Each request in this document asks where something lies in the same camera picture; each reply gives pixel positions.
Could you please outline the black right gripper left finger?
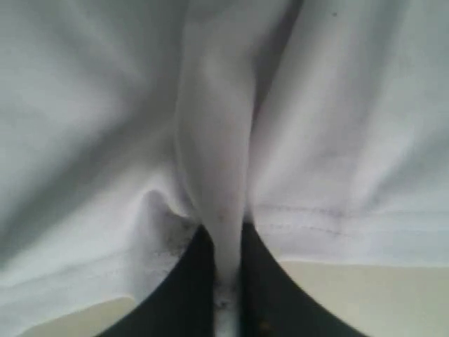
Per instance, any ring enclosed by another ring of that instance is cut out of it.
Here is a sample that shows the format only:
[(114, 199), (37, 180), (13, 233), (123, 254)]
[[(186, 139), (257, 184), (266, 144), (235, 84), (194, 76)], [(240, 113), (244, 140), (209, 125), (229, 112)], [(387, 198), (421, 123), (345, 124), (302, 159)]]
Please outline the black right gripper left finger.
[(166, 279), (117, 323), (118, 336), (212, 336), (213, 244), (200, 227)]

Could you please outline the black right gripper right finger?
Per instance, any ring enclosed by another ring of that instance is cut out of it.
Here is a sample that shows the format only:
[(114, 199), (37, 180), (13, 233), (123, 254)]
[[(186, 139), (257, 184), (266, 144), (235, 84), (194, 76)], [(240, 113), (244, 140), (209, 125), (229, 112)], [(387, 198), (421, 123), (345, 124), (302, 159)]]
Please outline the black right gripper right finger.
[(241, 336), (363, 335), (304, 292), (275, 261), (251, 223), (242, 228), (240, 274)]

